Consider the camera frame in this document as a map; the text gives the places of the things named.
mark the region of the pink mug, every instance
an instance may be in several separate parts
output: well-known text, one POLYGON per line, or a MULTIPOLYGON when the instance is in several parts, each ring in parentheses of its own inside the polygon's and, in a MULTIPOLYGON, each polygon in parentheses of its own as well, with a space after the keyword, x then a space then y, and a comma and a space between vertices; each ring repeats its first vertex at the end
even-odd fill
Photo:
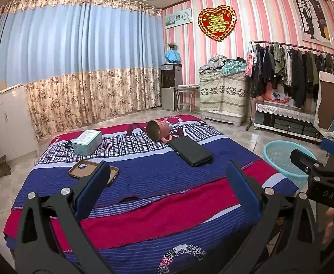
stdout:
POLYGON ((146 135, 152 141, 170 142, 172 140, 170 130, 170 126, 164 121, 148 121, 146 125, 146 135))

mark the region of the clothes rack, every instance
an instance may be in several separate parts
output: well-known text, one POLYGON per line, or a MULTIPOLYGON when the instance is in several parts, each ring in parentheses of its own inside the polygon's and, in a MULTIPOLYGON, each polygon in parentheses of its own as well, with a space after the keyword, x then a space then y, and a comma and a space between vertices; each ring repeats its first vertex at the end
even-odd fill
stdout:
MULTIPOLYGON (((282 42, 274 42, 274 41, 256 41, 256 40, 251 40, 250 44, 254 45, 255 43, 262 43, 262 44, 278 44, 278 45, 284 45, 284 46, 291 46, 291 47, 297 47, 299 49, 307 49, 307 50, 311 50, 311 51, 315 51, 321 54, 327 54, 330 56, 334 57, 334 54, 319 50, 319 49, 315 49, 315 48, 311 48, 311 47, 306 47, 306 46, 302 46, 302 45, 296 45, 296 44, 290 44, 290 43, 282 43, 282 42)), ((250 96, 250 104, 249 104, 249 108, 250 108, 250 118, 248 120, 248 125, 246 126, 246 131, 249 130, 249 128, 252 126, 252 98, 251 98, 251 84, 250 84, 250 92, 249 92, 249 96, 250 96)))

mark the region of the teal plastic basket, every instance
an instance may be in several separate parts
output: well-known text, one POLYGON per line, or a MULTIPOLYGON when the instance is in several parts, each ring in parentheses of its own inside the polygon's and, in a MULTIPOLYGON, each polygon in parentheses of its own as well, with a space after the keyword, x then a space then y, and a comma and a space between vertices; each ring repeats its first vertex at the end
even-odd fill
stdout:
POLYGON ((308 175, 291 163, 290 154, 294 149, 298 149, 316 159, 314 154, 304 146, 294 142, 278 140, 271 141, 263 147, 263 160, 293 181, 300 191, 305 186, 308 175))

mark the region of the pink striped wall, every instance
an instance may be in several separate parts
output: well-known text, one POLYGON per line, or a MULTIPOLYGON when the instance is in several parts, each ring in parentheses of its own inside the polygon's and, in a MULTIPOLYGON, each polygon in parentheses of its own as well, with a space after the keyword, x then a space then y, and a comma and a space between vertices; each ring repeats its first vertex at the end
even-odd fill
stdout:
MULTIPOLYGON (((176 42, 183 65, 184 84, 199 83, 199 68, 207 59, 219 53, 227 58, 246 57, 250 40, 292 43, 334 53, 334 49, 304 42, 300 21, 293 0, 191 0, 163 11, 163 17, 186 8, 192 8, 193 22, 165 30, 165 46, 176 42), (197 24, 204 8, 230 5, 238 16, 234 31, 222 42, 208 38, 197 24)), ((323 0, 323 11, 334 46, 334 17, 323 0)))

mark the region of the metal screw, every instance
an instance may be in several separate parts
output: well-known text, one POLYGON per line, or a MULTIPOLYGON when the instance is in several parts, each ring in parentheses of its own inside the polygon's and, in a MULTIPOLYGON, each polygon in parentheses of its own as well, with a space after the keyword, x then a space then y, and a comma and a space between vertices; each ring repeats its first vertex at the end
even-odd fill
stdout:
POLYGON ((27 195, 27 198, 28 198, 28 199, 34 199, 35 196, 36 196, 36 193, 34 193, 34 192, 32 191, 31 193, 29 193, 29 194, 27 195))
POLYGON ((303 192, 300 192, 299 193, 299 198, 302 199, 302 200, 306 200, 307 199, 307 195, 303 192))
POLYGON ((270 187, 265 188, 265 194, 272 196, 274 194, 274 190, 270 187))
POLYGON ((60 193, 62 195, 68 195, 71 192, 71 189, 69 187, 64 187, 62 188, 62 190, 60 191, 60 193))

